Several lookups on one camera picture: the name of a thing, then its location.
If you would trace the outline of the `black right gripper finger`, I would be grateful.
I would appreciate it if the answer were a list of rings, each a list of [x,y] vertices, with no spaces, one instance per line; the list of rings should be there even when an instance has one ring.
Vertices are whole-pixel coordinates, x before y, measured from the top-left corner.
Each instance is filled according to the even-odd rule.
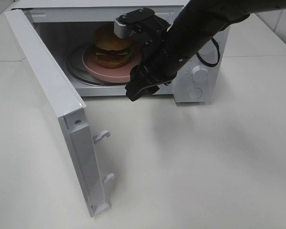
[[[148,19],[155,15],[150,8],[140,8],[129,13],[125,13],[114,21],[114,34],[118,38],[126,38],[134,33],[142,34],[146,32],[147,26],[144,25]]]
[[[126,96],[134,102],[145,95],[152,95],[159,90],[159,83],[160,80],[153,72],[142,64],[136,65],[132,68],[130,81],[125,86]]]

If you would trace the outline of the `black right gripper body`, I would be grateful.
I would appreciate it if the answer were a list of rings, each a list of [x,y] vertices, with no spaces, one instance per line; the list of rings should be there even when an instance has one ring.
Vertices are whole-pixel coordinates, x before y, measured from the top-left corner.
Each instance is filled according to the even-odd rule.
[[[168,52],[164,51],[163,47],[164,37],[170,24],[154,15],[151,19],[144,22],[144,25],[147,26],[145,33],[149,40],[141,48],[142,59],[139,64],[144,65],[160,80],[158,86],[161,84],[168,85],[176,76],[175,73],[162,73],[166,68],[165,62],[169,58]]]

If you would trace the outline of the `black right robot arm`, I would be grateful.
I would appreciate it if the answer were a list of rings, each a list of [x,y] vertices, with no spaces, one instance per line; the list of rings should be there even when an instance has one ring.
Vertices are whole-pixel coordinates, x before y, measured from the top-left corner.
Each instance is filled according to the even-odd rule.
[[[218,32],[252,13],[286,9],[286,0],[191,0],[172,24],[149,8],[125,13],[114,21],[114,33],[126,38],[146,33],[141,61],[130,72],[126,96],[136,101],[170,83],[177,72]]]

